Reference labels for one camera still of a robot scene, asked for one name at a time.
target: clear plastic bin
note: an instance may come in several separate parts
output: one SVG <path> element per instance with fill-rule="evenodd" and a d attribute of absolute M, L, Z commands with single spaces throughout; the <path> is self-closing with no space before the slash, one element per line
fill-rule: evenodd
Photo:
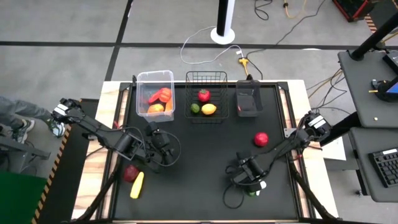
<path fill-rule="evenodd" d="M 149 103 L 152 96 L 163 88 L 171 90 L 170 100 L 172 109 L 166 110 L 166 104 L 160 99 L 155 100 L 153 103 Z M 155 121 L 165 122 L 174 120 L 175 110 L 175 96 L 174 96 L 174 77 L 171 71 L 155 71 L 155 72 L 142 72 L 137 77 L 137 95 L 136 95 L 136 112 L 139 116 L 145 118 L 148 122 Z M 160 104 L 164 107 L 161 112 L 148 113 L 148 109 L 151 105 Z"/>

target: black wire basket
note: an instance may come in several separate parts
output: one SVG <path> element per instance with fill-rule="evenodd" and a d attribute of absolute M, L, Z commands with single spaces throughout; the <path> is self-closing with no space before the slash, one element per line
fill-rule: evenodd
<path fill-rule="evenodd" d="M 185 79 L 185 117 L 196 124 L 219 124 L 228 118 L 228 78 L 225 72 L 187 72 Z M 210 101 L 202 103 L 198 92 L 202 89 L 210 91 Z M 201 111 L 193 113 L 191 105 L 196 103 L 201 108 L 207 103 L 217 107 L 211 115 Z"/>

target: small green object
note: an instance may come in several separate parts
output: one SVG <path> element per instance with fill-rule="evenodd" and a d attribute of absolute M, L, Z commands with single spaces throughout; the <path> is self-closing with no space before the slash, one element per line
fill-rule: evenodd
<path fill-rule="evenodd" d="M 194 112 L 194 113 L 199 113 L 199 111 L 200 111 L 199 105 L 197 105 L 196 103 L 192 103 L 191 104 L 191 111 Z"/>

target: green mat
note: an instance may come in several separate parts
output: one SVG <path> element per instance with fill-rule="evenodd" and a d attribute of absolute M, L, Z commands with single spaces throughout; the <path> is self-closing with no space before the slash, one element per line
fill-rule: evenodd
<path fill-rule="evenodd" d="M 1 223 L 31 223 L 46 179 L 0 172 Z"/>

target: computer keyboard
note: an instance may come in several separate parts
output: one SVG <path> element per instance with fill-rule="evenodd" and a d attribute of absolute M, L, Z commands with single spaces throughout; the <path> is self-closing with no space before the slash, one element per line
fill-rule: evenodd
<path fill-rule="evenodd" d="M 369 158 L 385 187 L 398 186 L 398 150 L 369 153 Z"/>

